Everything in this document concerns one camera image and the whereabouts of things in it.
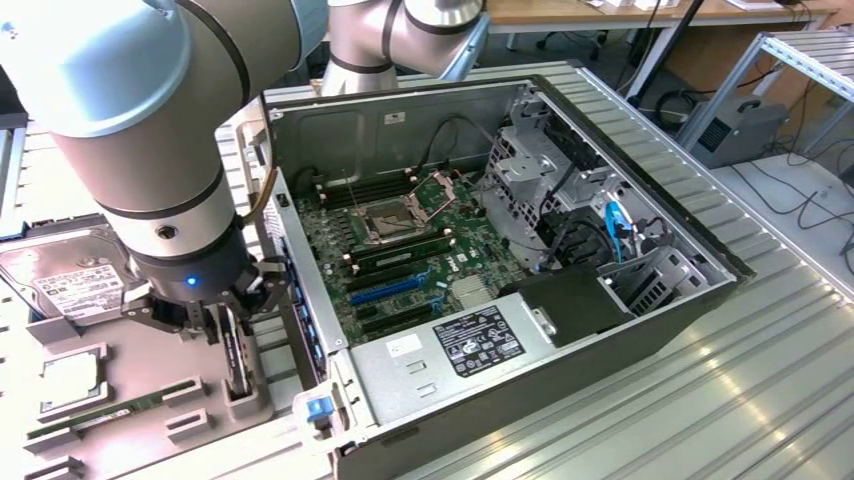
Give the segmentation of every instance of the wooden desk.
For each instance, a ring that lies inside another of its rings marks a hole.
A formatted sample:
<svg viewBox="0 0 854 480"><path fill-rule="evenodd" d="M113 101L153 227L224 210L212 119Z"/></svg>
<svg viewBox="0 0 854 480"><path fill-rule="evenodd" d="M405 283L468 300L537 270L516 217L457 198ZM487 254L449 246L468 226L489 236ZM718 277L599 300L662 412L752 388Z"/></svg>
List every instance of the wooden desk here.
<svg viewBox="0 0 854 480"><path fill-rule="evenodd" d="M791 7L795 11L794 21L806 23L804 30L815 30L838 11L838 7L824 0L806 1L808 13L802 6ZM638 92L648 77L690 4L691 0L682 0L679 6L656 12L651 26L660 28L662 32L640 65L628 96ZM599 8L592 8L580 0L489 0L487 8L492 16L489 32L511 34L507 39L507 48L511 50L515 48L516 33L638 29L646 27L652 14L651 9L642 10L634 6L614 7L607 3ZM691 26L780 23L792 23L792 11L786 8L744 11L726 0L706 0ZM735 50L740 54L743 47L739 46Z"/></svg>

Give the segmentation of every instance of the green circuit board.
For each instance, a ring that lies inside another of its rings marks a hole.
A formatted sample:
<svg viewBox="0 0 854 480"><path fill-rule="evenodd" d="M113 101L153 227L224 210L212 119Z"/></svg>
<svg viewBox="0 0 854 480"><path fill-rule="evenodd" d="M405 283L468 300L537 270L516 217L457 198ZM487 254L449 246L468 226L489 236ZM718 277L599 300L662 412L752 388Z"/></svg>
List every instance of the green circuit board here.
<svg viewBox="0 0 854 480"><path fill-rule="evenodd" d="M348 206L333 209L324 208L316 198L296 201L325 288L351 344L451 315L464 310L464 303L471 307L477 299L496 298L504 285L527 277L485 217L476 188L457 180L452 182L452 191L456 198L428 221L408 216L411 200L407 204L400 195L359 202L357 207L348 202ZM420 207L416 210L427 216L436 212L448 200L447 193L445 186L428 179L415 191ZM400 271L408 274L375 282L373 279ZM459 284L453 288L453 282L463 279L483 285L467 302L460 301ZM356 296L412 281L419 283L417 288L351 304ZM359 282L371 285L353 288Z"/></svg>

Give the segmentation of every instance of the gray device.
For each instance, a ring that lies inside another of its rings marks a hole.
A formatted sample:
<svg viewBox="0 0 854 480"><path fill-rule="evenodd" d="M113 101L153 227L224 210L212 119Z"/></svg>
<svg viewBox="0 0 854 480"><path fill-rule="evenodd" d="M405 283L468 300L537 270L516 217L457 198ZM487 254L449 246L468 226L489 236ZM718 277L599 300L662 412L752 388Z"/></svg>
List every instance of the gray device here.
<svg viewBox="0 0 854 480"><path fill-rule="evenodd" d="M696 106L694 115L707 103ZM720 104L691 155L710 169L755 160L787 121L788 110L782 104L755 95L734 95Z"/></svg>
<svg viewBox="0 0 854 480"><path fill-rule="evenodd" d="M339 479L626 368L752 276L539 77L268 107L293 412Z"/></svg>

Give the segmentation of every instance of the power supply label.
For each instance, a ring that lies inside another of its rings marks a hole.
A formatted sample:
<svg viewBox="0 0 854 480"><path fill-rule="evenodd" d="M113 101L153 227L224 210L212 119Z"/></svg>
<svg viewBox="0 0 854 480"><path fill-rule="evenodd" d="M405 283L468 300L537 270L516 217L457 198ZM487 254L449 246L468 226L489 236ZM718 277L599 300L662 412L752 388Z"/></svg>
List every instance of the power supply label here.
<svg viewBox="0 0 854 480"><path fill-rule="evenodd" d="M524 353L497 307L432 327L456 375L465 378Z"/></svg>
<svg viewBox="0 0 854 480"><path fill-rule="evenodd" d="M112 265L38 278L33 283L56 309L72 320L121 306L124 284Z"/></svg>

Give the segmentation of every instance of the motherboard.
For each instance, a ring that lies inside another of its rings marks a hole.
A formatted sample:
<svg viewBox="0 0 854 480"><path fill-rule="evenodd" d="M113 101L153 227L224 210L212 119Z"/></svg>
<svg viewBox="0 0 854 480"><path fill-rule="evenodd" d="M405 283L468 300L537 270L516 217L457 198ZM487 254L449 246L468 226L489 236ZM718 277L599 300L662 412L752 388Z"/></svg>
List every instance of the motherboard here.
<svg viewBox="0 0 854 480"><path fill-rule="evenodd" d="M335 312L357 345L496 298L527 277L459 172L392 174L296 201Z"/></svg>

